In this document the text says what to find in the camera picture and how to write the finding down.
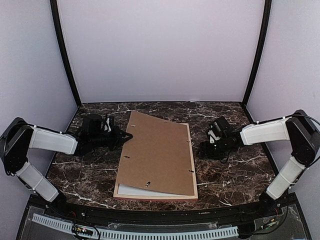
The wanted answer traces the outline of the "brown cardboard backing board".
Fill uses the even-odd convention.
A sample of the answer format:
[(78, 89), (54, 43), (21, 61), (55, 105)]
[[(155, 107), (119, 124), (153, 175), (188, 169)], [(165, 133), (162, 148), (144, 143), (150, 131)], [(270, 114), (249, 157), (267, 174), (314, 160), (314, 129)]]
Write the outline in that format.
[(193, 195), (188, 129), (182, 123), (133, 111), (127, 124), (133, 138), (123, 145), (119, 184), (175, 195)]

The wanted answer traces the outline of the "cat and books photo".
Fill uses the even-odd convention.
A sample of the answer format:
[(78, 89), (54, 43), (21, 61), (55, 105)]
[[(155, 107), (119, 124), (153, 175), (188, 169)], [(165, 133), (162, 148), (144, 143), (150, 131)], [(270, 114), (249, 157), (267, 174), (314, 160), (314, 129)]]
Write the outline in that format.
[(119, 195), (130, 195), (130, 196), (152, 196), (152, 197), (173, 197), (178, 196), (177, 194), (164, 193), (153, 190), (146, 190), (142, 188), (127, 186), (123, 184), (118, 185), (117, 193)]

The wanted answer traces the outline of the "pink wooden picture frame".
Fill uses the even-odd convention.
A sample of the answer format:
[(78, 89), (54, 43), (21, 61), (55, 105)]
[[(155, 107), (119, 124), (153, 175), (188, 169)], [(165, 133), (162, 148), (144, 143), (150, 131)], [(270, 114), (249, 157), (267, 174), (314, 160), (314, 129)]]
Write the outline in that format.
[(188, 171), (191, 173), (192, 176), (192, 186), (193, 186), (193, 195), (181, 195), (178, 194), (177, 196), (136, 196), (136, 195), (122, 195), (118, 194), (118, 187), (119, 184), (116, 180), (113, 197), (115, 199), (122, 199), (122, 200), (141, 200), (141, 201), (196, 201), (198, 199), (198, 189), (197, 189), (197, 179), (195, 173), (195, 162), (192, 150), (192, 143), (191, 143), (191, 134), (190, 134), (190, 127), (188, 123), (182, 123), (187, 127), (188, 132), (188, 143), (189, 143), (189, 150), (190, 150), (190, 163), (191, 169)]

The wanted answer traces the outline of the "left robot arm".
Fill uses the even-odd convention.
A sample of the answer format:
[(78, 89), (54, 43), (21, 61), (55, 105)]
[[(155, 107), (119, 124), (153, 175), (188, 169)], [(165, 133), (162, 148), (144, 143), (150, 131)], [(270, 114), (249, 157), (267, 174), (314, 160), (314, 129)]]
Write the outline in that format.
[(75, 133), (55, 131), (15, 118), (0, 137), (0, 159), (5, 173), (20, 181), (51, 203), (51, 210), (60, 218), (67, 218), (70, 206), (58, 190), (28, 159), (31, 149), (82, 157), (95, 149), (114, 151), (131, 140), (133, 135), (114, 124), (111, 116), (89, 114)]

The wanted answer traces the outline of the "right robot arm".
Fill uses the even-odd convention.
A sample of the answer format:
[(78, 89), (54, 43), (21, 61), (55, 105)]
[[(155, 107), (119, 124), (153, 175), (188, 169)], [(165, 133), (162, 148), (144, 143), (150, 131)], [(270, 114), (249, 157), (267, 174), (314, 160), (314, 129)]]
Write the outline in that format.
[(223, 161), (231, 152), (254, 144), (289, 141), (292, 152), (289, 160), (275, 179), (259, 196), (255, 213), (266, 217), (274, 210), (276, 201), (312, 165), (319, 161), (320, 123), (304, 110), (293, 114), (257, 121), (238, 129), (233, 128), (223, 116), (215, 119), (208, 128), (207, 141), (198, 147), (200, 158)]

